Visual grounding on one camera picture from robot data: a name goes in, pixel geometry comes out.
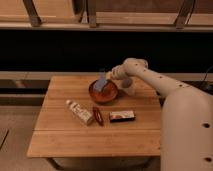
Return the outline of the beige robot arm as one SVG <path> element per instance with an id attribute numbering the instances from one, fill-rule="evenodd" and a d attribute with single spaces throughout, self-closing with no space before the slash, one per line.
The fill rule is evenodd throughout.
<path id="1" fill-rule="evenodd" d="M 105 77 L 137 77 L 165 98 L 161 171 L 213 171 L 213 95 L 150 70 L 144 59 L 127 58 L 106 72 Z"/>

